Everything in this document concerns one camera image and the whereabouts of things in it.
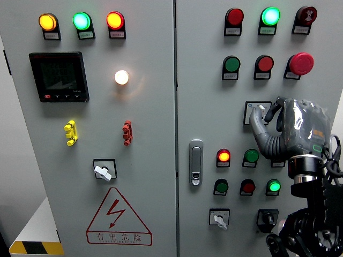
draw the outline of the yellow black striped tape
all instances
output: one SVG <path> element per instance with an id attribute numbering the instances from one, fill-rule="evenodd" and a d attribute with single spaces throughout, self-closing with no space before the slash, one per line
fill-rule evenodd
<path id="1" fill-rule="evenodd" d="M 10 248 L 10 253 L 64 255 L 60 242 L 15 241 Z"/>

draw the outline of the green push button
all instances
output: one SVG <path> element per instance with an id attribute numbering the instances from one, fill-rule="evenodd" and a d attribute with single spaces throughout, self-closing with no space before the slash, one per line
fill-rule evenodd
<path id="1" fill-rule="evenodd" d="M 225 68 L 229 72 L 237 71 L 240 65 L 240 61 L 236 57 L 230 57 L 225 62 Z"/>
<path id="2" fill-rule="evenodd" d="M 225 193 L 228 189 L 229 189 L 229 187 L 228 187 L 227 184 L 220 183 L 220 184 L 217 185 L 217 191 L 219 193 Z"/>
<path id="3" fill-rule="evenodd" d="M 272 179 L 268 181 L 267 188 L 272 192 L 277 192 L 280 190 L 281 184 L 277 179 Z"/>
<path id="4" fill-rule="evenodd" d="M 248 162 L 257 162 L 257 160 L 259 158 L 258 151 L 256 151 L 255 149 L 247 150 L 244 154 L 244 158 Z"/>

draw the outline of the green indicator light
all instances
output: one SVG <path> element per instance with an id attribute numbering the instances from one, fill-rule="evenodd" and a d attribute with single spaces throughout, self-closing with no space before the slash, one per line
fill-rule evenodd
<path id="1" fill-rule="evenodd" d="M 277 192 L 280 190 L 281 184 L 278 180 L 272 180 L 272 181 L 268 182 L 268 188 L 272 192 Z"/>
<path id="2" fill-rule="evenodd" d="M 234 72 L 240 67 L 240 61 L 237 58 L 229 58 L 225 62 L 225 68 L 229 72 Z"/>
<path id="3" fill-rule="evenodd" d="M 262 21 L 265 25 L 273 26 L 280 19 L 280 11 L 276 7 L 268 7 L 262 13 Z"/>
<path id="4" fill-rule="evenodd" d="M 225 193 L 228 189 L 228 186 L 224 183 L 220 183 L 217 185 L 217 191 L 220 193 Z"/>
<path id="5" fill-rule="evenodd" d="M 73 23 L 81 31 L 88 29 L 91 25 L 91 19 L 87 13 L 78 12 L 74 14 Z"/>
<path id="6" fill-rule="evenodd" d="M 244 157 L 248 162 L 257 162 L 259 158 L 258 151 L 255 149 L 247 150 L 244 154 Z"/>

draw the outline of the red terminal connector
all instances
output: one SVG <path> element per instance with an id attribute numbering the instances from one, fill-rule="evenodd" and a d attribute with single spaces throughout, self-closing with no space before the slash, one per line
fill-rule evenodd
<path id="1" fill-rule="evenodd" d="M 131 143 L 132 139 L 133 139 L 132 126 L 131 126 L 131 122 L 129 120 L 127 120 L 124 123 L 123 131 L 124 131 L 123 138 L 125 139 L 124 145 L 128 146 Z"/>

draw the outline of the white wall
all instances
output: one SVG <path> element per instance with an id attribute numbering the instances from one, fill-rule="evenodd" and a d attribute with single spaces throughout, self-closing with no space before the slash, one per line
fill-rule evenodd
<path id="1" fill-rule="evenodd" d="M 0 37 L 0 232 L 9 247 L 46 197 Z"/>

